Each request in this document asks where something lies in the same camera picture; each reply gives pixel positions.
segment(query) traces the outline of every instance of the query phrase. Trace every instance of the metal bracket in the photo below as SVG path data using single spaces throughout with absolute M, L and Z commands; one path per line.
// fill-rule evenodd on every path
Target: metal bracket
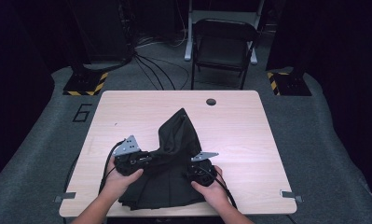
M 136 138 L 131 135 L 113 151 L 113 156 L 122 156 L 138 151 L 140 151 L 140 148 L 136 142 Z
M 218 156 L 217 152 L 200 152 L 200 154 L 191 158 L 191 161 L 204 161 L 215 156 Z
M 296 200 L 297 203 L 303 203 L 304 202 L 304 200 L 302 199 L 302 196 L 295 195 L 293 192 L 281 190 L 281 195 L 284 198 L 292 198 L 292 199 Z
M 63 193 L 62 195 L 56 196 L 53 202 L 61 203 L 63 199 L 74 199 L 75 196 L 76 196 L 75 192 L 66 192 L 66 193 Z

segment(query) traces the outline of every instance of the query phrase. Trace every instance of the black cloth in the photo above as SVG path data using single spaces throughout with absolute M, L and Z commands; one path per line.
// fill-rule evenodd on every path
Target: black cloth
M 131 210 L 158 209 L 203 202 L 186 177 L 191 158 L 201 152 L 200 140 L 186 111 L 181 108 L 158 130 L 159 149 L 151 163 L 118 201 Z

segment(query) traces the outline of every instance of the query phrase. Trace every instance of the table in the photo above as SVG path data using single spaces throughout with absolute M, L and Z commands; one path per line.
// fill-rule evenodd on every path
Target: table
M 207 105 L 207 99 L 216 105 Z M 159 146 L 158 128 L 184 108 L 203 151 L 218 152 L 221 167 L 239 210 L 251 214 L 292 214 L 296 202 L 269 123 L 256 91 L 105 91 L 96 109 L 67 192 L 62 217 L 77 217 L 98 195 L 104 163 L 115 143 L 133 134 L 142 150 Z M 130 211 L 115 203 L 109 217 L 216 216 L 207 203 Z
M 185 60 L 191 60 L 192 54 L 192 25 L 194 22 L 202 19 L 219 19 L 229 21 L 243 21 L 252 24 L 255 29 L 258 28 L 258 24 L 261 17 L 262 7 L 264 6 L 265 0 L 259 0 L 257 12 L 230 12 L 230 11 L 206 11 L 206 10 L 193 10 L 192 0 L 188 0 L 188 39 L 186 42 L 186 54 Z M 257 58 L 255 56 L 255 50 L 253 49 L 252 57 L 250 59 L 251 64 L 257 64 Z

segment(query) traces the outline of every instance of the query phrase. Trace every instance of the wire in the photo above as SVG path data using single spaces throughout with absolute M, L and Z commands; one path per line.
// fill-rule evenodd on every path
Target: wire
M 205 172 L 207 175 L 209 175 L 209 176 L 211 176 L 212 178 L 214 178 L 214 180 L 217 181 L 217 183 L 218 183 L 221 187 L 223 187 L 223 189 L 226 191 L 226 194 L 227 194 L 228 198 L 231 200 L 232 206 L 234 206 L 236 209 L 238 209 L 238 206 L 237 206 L 236 203 L 235 203 L 235 199 L 233 198 L 231 192 L 230 192 L 229 189 L 227 188 L 227 185 L 225 185 L 226 182 L 224 181 L 223 177 L 219 174 L 220 177 L 223 179 L 224 184 L 223 184 L 219 179 L 217 179 L 216 176 L 212 175 L 212 174 L 211 174 L 210 172 L 208 172 L 207 170 L 203 169 L 203 168 L 200 167 L 200 166 L 196 166 L 196 167 L 199 168 L 200 170 L 202 170 L 203 172 Z
M 175 4 L 177 5 L 177 12 L 179 13 L 180 21 L 182 22 L 183 31 L 184 31 L 183 40 L 180 41 L 180 43 L 177 44 L 177 45 L 170 45 L 171 47 L 175 47 L 176 48 L 176 47 L 179 47 L 180 45 L 182 45 L 185 42 L 185 40 L 186 40 L 186 26 L 185 26 L 185 22 L 184 22 L 183 17 L 182 17 L 182 13 L 180 12 L 180 7 L 179 7 L 178 0 L 176 0 L 176 3 Z
M 143 69 L 143 67 L 139 64 L 138 62 L 138 59 L 135 60 L 137 65 L 139 65 L 140 69 L 142 69 L 142 71 L 145 73 L 145 75 L 147 76 L 148 80 L 150 80 L 151 84 L 153 84 L 154 88 L 156 88 L 156 90 L 158 90 L 157 86 L 154 84 L 153 80 L 151 80 L 151 77 L 147 74 L 147 72 Z
M 156 79 L 157 79 L 157 81 L 158 81 L 160 87 L 161 87 L 162 90 L 164 91 L 163 86 L 162 86 L 162 83 L 160 82 L 159 77 L 158 77 L 157 74 L 154 72 L 154 70 L 153 70 L 150 66 L 148 66 L 147 64 L 145 64 L 144 62 L 142 62 L 142 60 L 139 58 L 139 55 L 138 55 L 138 54 L 135 54 L 134 56 L 135 56 L 135 59 L 136 59 L 136 60 L 139 60 L 140 63 L 142 63 L 144 66 L 146 66 L 148 69 L 150 69 L 150 71 L 151 71 L 151 72 L 154 74 L 154 76 L 156 77 Z
M 144 44 L 150 44 L 153 40 L 154 40 L 154 37 L 152 37 L 152 36 L 143 37 L 143 38 L 140 38 L 138 40 L 137 45 L 140 46 L 140 45 L 144 45 Z
M 103 177 L 102 177 L 102 180 L 101 180 L 101 186 L 99 187 L 99 194 L 101 193 L 104 185 L 106 184 L 106 178 L 107 178 L 107 175 L 109 175 L 115 168 L 113 168 L 107 175 L 106 175 L 106 170 L 107 170 L 107 166 L 109 165 L 109 162 L 110 162 L 110 158 L 113 154 L 113 151 L 116 149 L 116 147 L 118 147 L 119 145 L 121 145 L 121 143 L 123 143 L 124 141 L 121 141 L 121 142 L 118 142 L 116 143 L 113 148 L 110 150 L 110 153 L 107 155 L 107 159 L 106 159 L 106 164 L 104 165 L 104 170 L 103 170 Z
M 76 158 L 73 160 L 72 162 L 72 165 L 70 166 L 70 169 L 69 171 L 67 172 L 67 176 L 66 176 L 66 179 L 64 181 L 64 186 L 63 186 L 63 193 L 66 193 L 66 190 L 67 190 L 67 187 L 69 186 L 69 179 L 70 179 L 70 174 L 72 173 L 72 171 L 74 170 L 75 168 L 75 165 L 76 165 L 76 162 L 78 161 L 78 157 L 80 156 L 80 154 L 78 154 L 76 156 Z M 63 218 L 63 224 L 66 224 L 66 218 L 64 217 Z
M 148 58 L 146 58 L 146 57 L 144 57 L 144 56 L 142 56 L 142 55 L 140 55 L 140 54 L 138 54 L 138 53 L 136 53 L 136 55 L 138 56 L 138 57 L 141 57 L 141 58 L 143 58 L 143 59 L 145 59 L 145 60 L 147 60 L 147 61 L 149 61 L 150 63 L 152 63 L 152 64 L 154 64 L 164 75 L 165 75 L 165 77 L 171 82 L 171 84 L 172 84 L 172 87 L 173 87 L 173 90 L 175 91 L 176 90 L 176 88 L 174 87 L 174 84 L 173 84 L 173 82 L 172 82 L 172 80 L 171 80 L 171 78 L 168 76 L 168 74 L 166 74 L 166 72 L 165 71 L 163 71 L 162 70 L 162 68 L 161 67 L 159 67 L 156 63 L 154 63 L 154 62 L 152 62 L 151 60 L 149 60 Z
M 290 215 L 286 215 L 294 224 L 296 224 L 296 222 L 290 217 Z
M 151 57 L 146 57 L 146 58 L 151 59 L 151 60 L 156 60 L 156 61 L 164 62 L 164 63 L 168 63 L 168 64 L 171 64 L 171 65 L 174 65 L 174 66 L 177 66 L 177 67 L 183 69 L 183 70 L 186 72 L 186 81 L 185 81 L 185 83 L 183 84 L 183 86 L 180 88 L 180 90 L 182 90 L 183 87 L 187 84 L 187 82 L 188 82 L 188 80 L 189 80 L 189 73 L 188 73 L 188 71 L 187 71 L 184 67 L 182 67 L 182 66 L 180 66 L 180 65 L 178 65 L 178 64 L 175 64 L 175 63 L 170 63 L 170 62 L 167 62 L 167 61 L 161 60 L 161 59 L 156 59 L 156 58 L 151 58 Z
M 136 49 L 140 49 L 140 48 L 143 48 L 143 47 L 147 47 L 149 45 L 155 45 L 155 44 L 164 44 L 165 42 L 163 41 L 159 41 L 159 42 L 150 42 L 150 43 L 147 43 L 147 44 L 143 44 L 142 46 L 138 46 L 136 47 Z

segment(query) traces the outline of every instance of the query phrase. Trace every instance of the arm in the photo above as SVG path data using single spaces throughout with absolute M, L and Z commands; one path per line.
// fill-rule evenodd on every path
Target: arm
M 111 171 L 114 167 L 114 158 L 111 158 L 106 172 Z M 103 223 L 113 203 L 124 194 L 128 186 L 136 181 L 142 173 L 142 169 L 130 176 L 123 176 L 117 171 L 111 172 L 106 179 L 102 192 L 72 223 Z
M 215 170 L 221 175 L 223 171 L 218 167 L 214 167 Z M 221 176 L 218 175 L 217 179 L 224 183 Z M 206 202 L 218 213 L 218 215 L 227 224 L 253 224 L 249 218 L 244 216 L 240 211 L 232 206 L 228 201 L 228 197 L 223 187 L 221 187 L 216 181 L 209 187 L 203 187 L 197 182 L 191 182 L 192 187 L 201 193 L 205 197 Z

